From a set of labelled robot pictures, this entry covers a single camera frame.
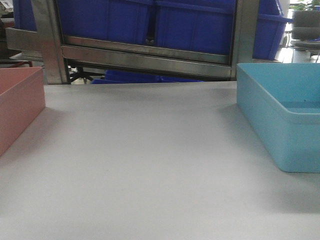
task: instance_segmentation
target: gray table surface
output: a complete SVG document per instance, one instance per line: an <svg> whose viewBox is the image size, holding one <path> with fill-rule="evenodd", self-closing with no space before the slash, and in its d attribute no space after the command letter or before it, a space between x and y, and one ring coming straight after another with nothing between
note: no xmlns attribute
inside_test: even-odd
<svg viewBox="0 0 320 240"><path fill-rule="evenodd" d="M235 82L45 94L0 157L0 240L320 239L320 174L277 168Z"/></svg>

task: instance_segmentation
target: metal bar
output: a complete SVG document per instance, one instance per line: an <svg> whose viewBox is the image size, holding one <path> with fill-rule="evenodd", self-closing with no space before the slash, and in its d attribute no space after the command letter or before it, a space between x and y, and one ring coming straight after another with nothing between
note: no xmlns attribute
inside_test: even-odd
<svg viewBox="0 0 320 240"><path fill-rule="evenodd" d="M62 46L62 52L66 59L93 65L136 69L143 72L163 73L167 75L182 73L184 76L206 78L229 78L231 76L230 66L213 63L177 60L68 45Z"/></svg>
<svg viewBox="0 0 320 240"><path fill-rule="evenodd" d="M41 52L40 39L37 32L15 29L5 29L8 49Z"/></svg>
<svg viewBox="0 0 320 240"><path fill-rule="evenodd" d="M188 50L170 49L164 47L136 45L122 42L97 40L84 37L64 35L64 44L79 47L105 49L134 54L145 54L150 56L183 59L188 61L215 63L228 65L230 57L228 55L212 54L205 52L195 52Z"/></svg>
<svg viewBox="0 0 320 240"><path fill-rule="evenodd" d="M232 51L231 77L238 63L253 61L260 0L237 0Z"/></svg>
<svg viewBox="0 0 320 240"><path fill-rule="evenodd" d="M63 43L55 0L31 0L42 58L49 84L68 84L67 61L63 58Z"/></svg>

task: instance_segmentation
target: blue tray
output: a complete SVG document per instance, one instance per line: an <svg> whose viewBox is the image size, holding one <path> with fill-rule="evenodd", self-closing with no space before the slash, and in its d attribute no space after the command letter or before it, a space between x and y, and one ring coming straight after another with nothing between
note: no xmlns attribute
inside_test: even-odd
<svg viewBox="0 0 320 240"><path fill-rule="evenodd" d="M237 104L285 172L320 173L319 76L315 63L237 66Z"/></svg>

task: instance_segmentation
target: shelving rack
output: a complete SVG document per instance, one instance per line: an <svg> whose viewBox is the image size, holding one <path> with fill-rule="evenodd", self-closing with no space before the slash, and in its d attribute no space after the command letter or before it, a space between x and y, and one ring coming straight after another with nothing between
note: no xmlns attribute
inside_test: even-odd
<svg viewBox="0 0 320 240"><path fill-rule="evenodd" d="M260 0L237 0L230 55L63 35L56 0L31 3L37 32L7 28L8 48L21 51L15 59L43 62L48 84L69 84L69 65L233 80L237 63L253 61Z"/></svg>

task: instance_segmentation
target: pink tray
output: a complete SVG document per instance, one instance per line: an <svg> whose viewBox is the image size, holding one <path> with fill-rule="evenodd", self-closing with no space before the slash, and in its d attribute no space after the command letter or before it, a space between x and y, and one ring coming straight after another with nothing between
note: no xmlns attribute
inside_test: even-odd
<svg viewBox="0 0 320 240"><path fill-rule="evenodd" d="M0 68L0 155L45 106L41 67Z"/></svg>

